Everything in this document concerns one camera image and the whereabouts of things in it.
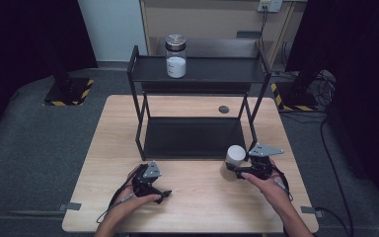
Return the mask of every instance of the yellow and black hazard tape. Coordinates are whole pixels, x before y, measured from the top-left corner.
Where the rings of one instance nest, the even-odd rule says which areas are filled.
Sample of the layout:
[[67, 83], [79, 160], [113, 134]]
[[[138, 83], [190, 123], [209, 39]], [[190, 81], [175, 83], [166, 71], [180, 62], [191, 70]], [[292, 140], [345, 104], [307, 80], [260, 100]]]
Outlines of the yellow and black hazard tape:
[[278, 89], [276, 88], [275, 84], [271, 84], [270, 88], [273, 92], [273, 95], [275, 96], [275, 102], [276, 106], [281, 111], [316, 111], [318, 109], [317, 106], [286, 106], [284, 105], [284, 102], [282, 101], [281, 97], [279, 96]]
[[87, 86], [82, 93], [82, 97], [77, 101], [44, 101], [45, 106], [80, 106], [85, 102], [86, 97], [91, 90], [92, 85], [94, 84], [94, 80], [89, 80]]

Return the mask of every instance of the jar with white powder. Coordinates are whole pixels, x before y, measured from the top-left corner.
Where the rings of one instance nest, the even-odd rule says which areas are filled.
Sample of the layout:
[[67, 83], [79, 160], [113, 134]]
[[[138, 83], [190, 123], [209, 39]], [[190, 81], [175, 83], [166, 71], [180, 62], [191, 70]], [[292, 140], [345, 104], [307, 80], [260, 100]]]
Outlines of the jar with white powder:
[[170, 35], [165, 38], [166, 65], [168, 75], [180, 78], [187, 72], [186, 38], [181, 35]]

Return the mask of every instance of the black shelf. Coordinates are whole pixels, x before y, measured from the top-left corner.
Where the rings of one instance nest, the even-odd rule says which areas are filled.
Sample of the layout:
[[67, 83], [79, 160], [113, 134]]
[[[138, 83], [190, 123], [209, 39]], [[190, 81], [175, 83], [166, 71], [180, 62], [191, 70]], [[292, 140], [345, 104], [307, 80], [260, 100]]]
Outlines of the black shelf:
[[[142, 160], [224, 159], [229, 146], [246, 146], [240, 122], [244, 114], [248, 117], [253, 138], [251, 146], [254, 146], [257, 137], [253, 122], [271, 75], [263, 55], [259, 49], [256, 57], [188, 57], [186, 75], [171, 78], [164, 56], [139, 55], [135, 46], [127, 76], [139, 120], [135, 140]], [[137, 100], [137, 83], [144, 97], [141, 107]], [[247, 98], [253, 84], [263, 86], [251, 112]], [[235, 118], [165, 118], [151, 117], [148, 94], [232, 94], [243, 96], [244, 100]], [[148, 122], [142, 145], [140, 133], [145, 114]]]

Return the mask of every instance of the white wall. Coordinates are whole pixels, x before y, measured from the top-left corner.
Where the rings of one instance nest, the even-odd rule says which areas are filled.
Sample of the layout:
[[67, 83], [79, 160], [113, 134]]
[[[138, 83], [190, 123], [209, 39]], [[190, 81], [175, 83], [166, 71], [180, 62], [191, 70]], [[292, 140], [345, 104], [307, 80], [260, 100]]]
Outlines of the white wall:
[[97, 61], [128, 61], [138, 45], [146, 54], [139, 0], [79, 0]]

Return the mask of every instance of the black curtain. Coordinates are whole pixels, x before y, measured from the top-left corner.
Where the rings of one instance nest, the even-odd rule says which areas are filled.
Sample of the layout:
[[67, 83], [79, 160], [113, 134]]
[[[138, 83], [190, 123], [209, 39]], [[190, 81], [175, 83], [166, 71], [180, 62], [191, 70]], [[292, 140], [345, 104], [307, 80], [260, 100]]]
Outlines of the black curtain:
[[0, 0], [0, 118], [21, 86], [91, 67], [97, 62], [77, 0]]
[[379, 189], [379, 1], [309, 0], [287, 71], [307, 69], [314, 50], [337, 80], [332, 108], [347, 136], [340, 140], [354, 152], [346, 155], [357, 157]]

